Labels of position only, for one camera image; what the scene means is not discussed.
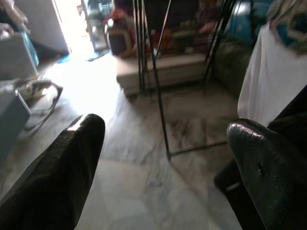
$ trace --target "white cloth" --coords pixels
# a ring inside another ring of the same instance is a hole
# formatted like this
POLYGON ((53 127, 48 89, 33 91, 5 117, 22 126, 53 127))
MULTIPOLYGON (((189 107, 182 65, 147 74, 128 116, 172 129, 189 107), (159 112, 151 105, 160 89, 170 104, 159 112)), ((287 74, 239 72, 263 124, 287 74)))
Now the white cloth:
POLYGON ((238 102, 240 118, 268 126, 307 84, 307 55, 280 44, 266 24, 260 30, 238 102))

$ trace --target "white wall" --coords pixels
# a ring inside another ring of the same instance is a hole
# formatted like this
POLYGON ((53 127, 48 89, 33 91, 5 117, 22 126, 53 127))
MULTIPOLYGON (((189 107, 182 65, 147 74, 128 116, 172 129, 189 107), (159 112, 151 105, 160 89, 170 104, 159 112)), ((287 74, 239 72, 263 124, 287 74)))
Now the white wall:
POLYGON ((61 53, 68 53, 53 0, 16 0, 16 5, 28 18, 30 38, 61 53))

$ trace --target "marble floor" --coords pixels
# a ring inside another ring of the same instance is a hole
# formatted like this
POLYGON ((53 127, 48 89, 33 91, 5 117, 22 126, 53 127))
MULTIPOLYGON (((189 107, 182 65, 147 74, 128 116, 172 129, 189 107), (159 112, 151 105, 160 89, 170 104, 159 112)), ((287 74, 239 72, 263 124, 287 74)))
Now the marble floor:
MULTIPOLYGON (((95 113, 106 122, 106 138, 77 230, 241 229, 213 184, 232 158, 228 146, 169 163, 155 96, 127 98, 109 55, 54 65, 46 77, 62 85, 63 94, 36 133, 20 134, 0 169, 0 198, 71 121, 95 113)), ((163 103, 172 151, 223 141, 227 124, 236 119, 236 100, 214 82, 205 95, 191 89, 164 93, 163 103)), ((38 119, 34 115, 28 123, 38 119)))

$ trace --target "black metal frame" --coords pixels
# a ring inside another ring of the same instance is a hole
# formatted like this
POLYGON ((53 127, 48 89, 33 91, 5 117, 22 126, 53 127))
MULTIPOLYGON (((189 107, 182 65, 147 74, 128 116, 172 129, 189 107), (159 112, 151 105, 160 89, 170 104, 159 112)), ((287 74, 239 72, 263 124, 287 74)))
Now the black metal frame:
MULTIPOLYGON (((218 23, 215 28, 215 32, 213 34, 213 37, 212 37, 212 40, 209 46, 209 51, 208 51, 208 54, 206 55, 205 64, 207 64, 207 69, 206 69, 206 73, 202 80, 203 84, 206 83, 208 79, 208 72, 209 72, 209 69, 211 67, 212 60, 213 60, 212 57, 214 56, 216 52, 217 44, 220 39, 219 35, 222 34, 226 28, 227 22, 229 20, 229 17, 231 15, 235 2, 236 0, 224 0, 222 9, 219 15, 218 23)), ((169 0, 168 7, 165 13, 163 28, 162 28, 160 39, 159 39, 158 49, 155 54, 154 46, 153 46, 153 39, 151 37, 151 25, 150 25, 150 22, 147 20, 147 9, 146 9, 144 0, 133 0, 134 13, 135 13, 134 15, 135 15, 135 22, 136 22, 137 43, 138 43, 140 91, 141 92, 145 91, 145 77, 144 76, 146 72, 148 74, 147 54, 146 54, 146 50, 147 50, 146 39, 148 39, 151 59, 153 63, 154 81, 156 84, 155 89, 156 89, 156 94, 157 94, 163 136, 164 136, 164 141, 165 141, 166 156, 169 161, 171 161, 173 156, 226 144, 226 141, 223 141, 223 142, 218 142, 218 143, 214 143, 211 145, 205 145, 205 146, 195 147, 191 149, 184 149, 184 150, 180 150, 176 152, 171 152, 170 150, 168 137, 167 137, 165 113, 164 113, 163 102, 162 102, 160 81, 159 81, 158 71, 156 67, 156 57, 158 56, 159 51, 161 49, 161 43, 162 43, 163 35, 165 32, 169 11, 171 9, 171 3, 172 3, 172 0, 169 0)))

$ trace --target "metal stand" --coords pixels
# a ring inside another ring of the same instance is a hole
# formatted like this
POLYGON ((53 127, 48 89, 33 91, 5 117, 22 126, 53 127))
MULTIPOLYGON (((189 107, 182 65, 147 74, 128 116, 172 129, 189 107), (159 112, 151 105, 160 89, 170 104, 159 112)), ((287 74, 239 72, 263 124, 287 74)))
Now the metal stand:
MULTIPOLYGON (((171 3, 172 0, 169 0, 169 4, 166 10, 165 14, 165 19, 163 23, 163 28, 161 32, 161 36, 159 39, 159 45, 156 54, 154 53, 154 45, 153 45, 153 39, 151 37, 151 25, 150 21, 147 20, 147 9, 144 4, 144 0, 133 0, 133 5, 134 5, 134 12, 135 12, 135 22, 136 22, 136 31, 137 31, 137 42, 138 42, 138 54, 139 54, 139 78, 140 78, 140 90, 141 92, 144 92, 144 75, 145 72, 148 72, 147 69, 147 55, 146 55, 146 50, 147 50, 147 45, 146 45, 146 37, 148 38, 149 42, 149 50, 151 54, 151 59, 153 63, 153 73, 154 73, 154 81, 156 84, 156 93, 157 93, 157 100, 159 104, 159 111, 160 111, 160 117, 161 117, 161 123, 162 123, 162 130, 163 130, 163 136, 164 136, 164 141, 165 141, 165 148, 166 148, 166 155, 169 161, 171 161, 173 156, 177 156, 180 154, 196 151, 196 150, 203 150, 211 147, 216 147, 219 145, 224 145, 226 144, 226 141, 223 142, 218 142, 214 143, 211 145, 205 145, 205 146, 200 146, 200 147, 195 147, 191 149, 183 149, 180 151, 172 152, 169 148, 169 142, 168 142, 168 137, 167 137, 167 130, 166 130, 166 123, 165 123, 165 113, 164 113, 164 108, 163 108, 163 102, 162 102, 162 95, 161 95, 161 87, 160 87, 160 81, 159 81, 159 76, 158 76, 158 71, 157 71, 157 66, 156 66, 156 56, 158 55, 160 49, 161 49, 161 43, 164 35, 164 31, 166 28, 167 24, 167 19, 169 15, 169 11, 171 9, 171 3)), ((218 23, 215 29, 215 32, 213 34, 212 41, 209 46, 209 51, 205 59, 205 63, 208 63, 207 65, 207 70, 206 74, 203 78, 203 82, 205 83, 207 81, 207 75, 208 71, 210 68, 210 65, 212 63, 212 56, 214 56, 217 44, 219 42, 219 35, 221 32, 223 33, 227 22, 229 20, 229 17, 231 15, 231 11, 233 9, 235 0, 225 0, 222 6, 222 10, 218 19, 218 23)))

